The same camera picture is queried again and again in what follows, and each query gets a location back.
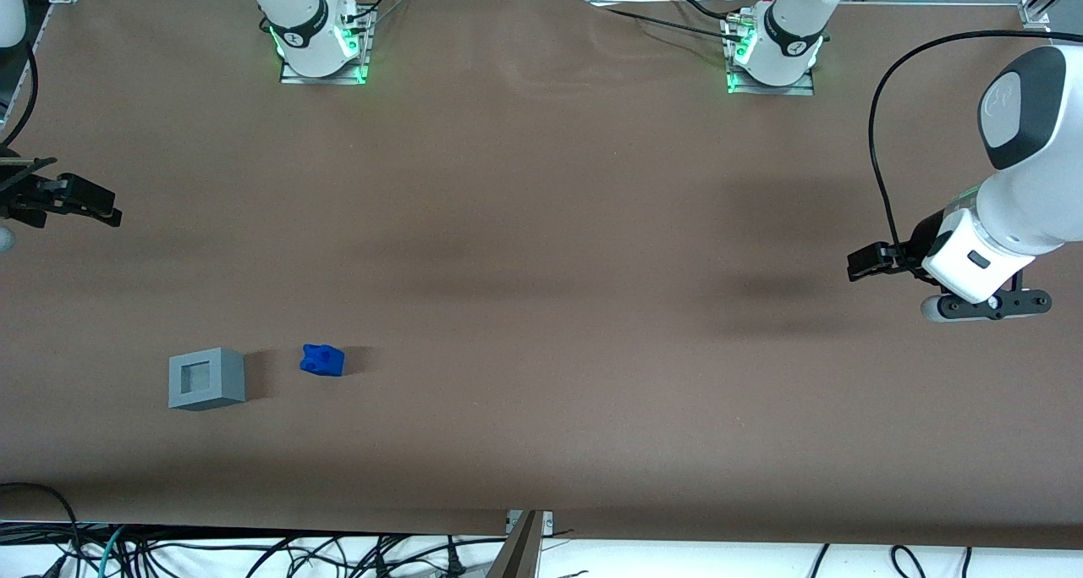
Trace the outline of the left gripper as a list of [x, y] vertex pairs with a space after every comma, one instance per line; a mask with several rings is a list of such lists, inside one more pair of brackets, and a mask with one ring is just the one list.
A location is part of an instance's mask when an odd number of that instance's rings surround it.
[[[967, 303], [982, 303], [1034, 261], [1034, 255], [1025, 253], [1032, 250], [1036, 232], [1031, 216], [1004, 208], [990, 209], [989, 214], [987, 226], [978, 208], [944, 208], [921, 220], [910, 235], [910, 254], [921, 268]], [[848, 280], [913, 268], [910, 254], [905, 242], [885, 241], [851, 251]]]

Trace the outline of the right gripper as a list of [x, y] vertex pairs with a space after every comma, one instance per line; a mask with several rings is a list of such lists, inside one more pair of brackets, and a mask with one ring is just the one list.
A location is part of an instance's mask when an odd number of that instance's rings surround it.
[[[22, 223], [30, 228], [44, 228], [47, 199], [39, 191], [39, 170], [55, 165], [56, 157], [1, 158], [1, 219]], [[115, 193], [77, 174], [62, 173], [52, 189], [55, 212], [89, 216], [112, 228], [123, 222], [123, 212], [115, 208]]]

